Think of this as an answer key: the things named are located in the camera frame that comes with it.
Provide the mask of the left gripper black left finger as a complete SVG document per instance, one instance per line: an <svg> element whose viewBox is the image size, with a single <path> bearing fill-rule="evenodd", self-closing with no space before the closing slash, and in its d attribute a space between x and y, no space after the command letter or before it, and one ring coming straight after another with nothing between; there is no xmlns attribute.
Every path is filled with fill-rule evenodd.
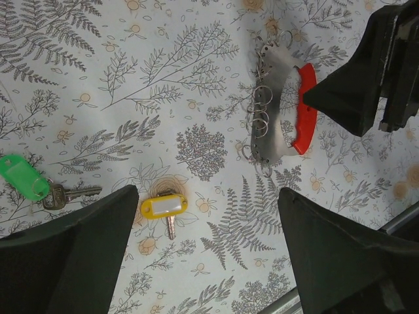
<svg viewBox="0 0 419 314"><path fill-rule="evenodd" d="M128 185L1 239L1 312L107 313L138 200Z"/></svg>

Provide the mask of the key with yellow tag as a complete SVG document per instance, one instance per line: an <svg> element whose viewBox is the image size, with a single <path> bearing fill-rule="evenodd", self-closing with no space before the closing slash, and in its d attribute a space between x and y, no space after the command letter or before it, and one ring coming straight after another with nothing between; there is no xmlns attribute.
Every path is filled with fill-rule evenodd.
<svg viewBox="0 0 419 314"><path fill-rule="evenodd" d="M167 192L145 200L141 204L140 211L142 216L148 220L166 219L168 237L170 240L174 240L175 218L187 210L188 204L184 195Z"/></svg>

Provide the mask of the steel key holder red handle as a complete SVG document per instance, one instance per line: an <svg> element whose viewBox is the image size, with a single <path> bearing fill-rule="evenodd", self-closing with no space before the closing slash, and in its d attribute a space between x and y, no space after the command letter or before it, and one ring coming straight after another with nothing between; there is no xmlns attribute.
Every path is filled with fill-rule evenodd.
<svg viewBox="0 0 419 314"><path fill-rule="evenodd" d="M257 51L257 80L248 105L251 140L243 156L260 166L265 176L284 156L306 154L311 146L318 112L303 95L318 83L316 70L289 51L290 31L270 34Z"/></svg>

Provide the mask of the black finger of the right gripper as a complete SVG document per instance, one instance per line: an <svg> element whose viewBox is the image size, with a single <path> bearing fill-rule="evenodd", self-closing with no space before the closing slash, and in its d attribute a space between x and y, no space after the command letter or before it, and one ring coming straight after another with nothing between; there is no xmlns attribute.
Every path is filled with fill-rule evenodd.
<svg viewBox="0 0 419 314"><path fill-rule="evenodd" d="M353 56L303 96L306 105L358 137L374 124L386 64L380 57L388 47L397 8L386 5L374 12Z"/></svg>

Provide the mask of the key with green tag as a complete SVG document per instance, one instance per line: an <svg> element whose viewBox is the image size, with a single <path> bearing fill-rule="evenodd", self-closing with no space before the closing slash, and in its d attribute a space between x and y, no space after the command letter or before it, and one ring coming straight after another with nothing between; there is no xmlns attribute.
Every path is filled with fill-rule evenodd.
<svg viewBox="0 0 419 314"><path fill-rule="evenodd" d="M42 201L46 210L63 209L71 200L81 196L95 196L102 187L93 186L71 190L43 177L26 159L9 154L1 157L1 176L23 197L30 201Z"/></svg>

